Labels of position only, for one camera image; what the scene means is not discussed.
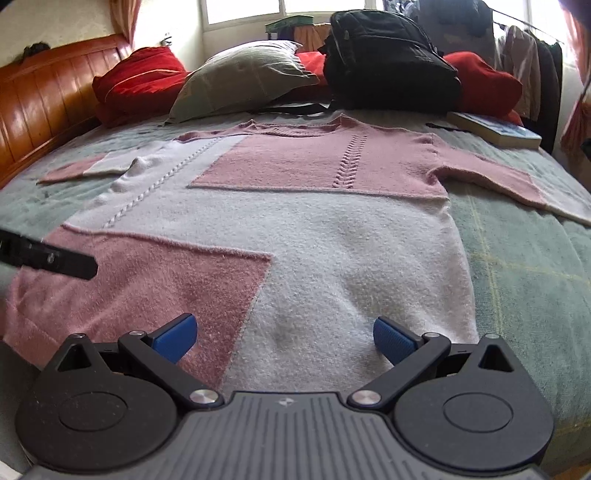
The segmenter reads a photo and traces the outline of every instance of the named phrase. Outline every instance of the clothes rack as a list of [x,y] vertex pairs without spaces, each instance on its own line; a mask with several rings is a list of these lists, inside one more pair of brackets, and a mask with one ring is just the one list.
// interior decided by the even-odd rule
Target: clothes rack
[[[513,17],[512,15],[508,15],[508,14],[506,14],[506,13],[504,13],[504,12],[501,12],[500,10],[495,10],[494,8],[491,8],[491,10],[492,10],[493,12],[496,12],[496,13],[498,13],[498,14],[501,14],[501,15],[504,15],[504,16],[506,16],[506,17],[512,18],[513,20],[516,20],[516,21],[518,21],[519,23],[522,23],[522,24],[524,24],[525,26],[532,28],[533,30],[537,30],[538,32],[540,32],[540,33],[543,33],[544,35],[548,35],[549,37],[552,37],[553,39],[555,39],[555,40],[556,40],[558,43],[560,43],[561,45],[564,45],[564,42],[563,42],[563,41],[561,41],[561,40],[559,40],[559,39],[558,39],[558,38],[556,38],[555,36],[553,36],[553,35],[550,35],[548,32],[545,32],[544,30],[542,30],[542,29],[540,29],[540,28],[537,28],[537,27],[535,27],[535,26],[533,26],[532,24],[530,24],[530,23],[527,23],[527,22],[526,22],[526,21],[524,21],[524,20],[520,20],[520,19],[519,19],[519,18],[517,18],[517,17]],[[502,23],[502,22],[497,22],[497,21],[493,21],[493,23],[496,23],[496,24],[497,24],[497,25],[499,25],[500,27],[506,27],[506,25],[507,25],[507,24],[504,24],[504,23]]]

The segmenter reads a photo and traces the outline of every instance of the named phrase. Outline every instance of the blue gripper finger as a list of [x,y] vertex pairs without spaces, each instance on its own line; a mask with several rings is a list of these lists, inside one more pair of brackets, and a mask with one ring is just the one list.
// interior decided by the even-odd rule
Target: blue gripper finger
[[421,347],[424,340],[395,321],[378,317],[374,322],[374,344],[390,363],[396,365]]
[[148,335],[151,347],[172,363],[178,362],[197,341],[197,320],[183,313]]

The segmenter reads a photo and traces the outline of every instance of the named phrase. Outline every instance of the black backpack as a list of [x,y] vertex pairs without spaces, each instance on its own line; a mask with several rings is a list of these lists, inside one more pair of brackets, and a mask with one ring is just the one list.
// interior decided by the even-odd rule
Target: black backpack
[[460,99],[457,70],[427,34],[393,12],[349,10],[330,17],[332,31],[319,51],[324,76],[346,109],[445,113]]

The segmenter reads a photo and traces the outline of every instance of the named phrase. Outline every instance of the wooden headboard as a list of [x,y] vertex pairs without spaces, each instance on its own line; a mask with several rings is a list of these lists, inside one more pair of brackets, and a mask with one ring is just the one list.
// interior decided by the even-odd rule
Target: wooden headboard
[[0,189],[42,156],[99,125],[92,80],[130,52],[122,35],[110,35],[0,68]]

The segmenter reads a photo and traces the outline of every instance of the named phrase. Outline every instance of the orange curtain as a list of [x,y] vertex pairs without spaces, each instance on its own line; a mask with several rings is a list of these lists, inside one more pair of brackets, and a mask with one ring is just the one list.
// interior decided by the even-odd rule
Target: orange curtain
[[571,170],[574,170],[572,173],[576,173],[583,158],[581,144],[591,137],[591,33],[570,12],[565,10],[564,16],[569,29],[569,43],[576,55],[577,69],[584,85],[561,140],[569,156]]
[[302,47],[297,52],[316,51],[322,45],[330,33],[330,24],[301,25],[294,28],[294,41],[301,43]]
[[109,0],[113,28],[117,33],[122,33],[132,47],[141,2],[142,0]]

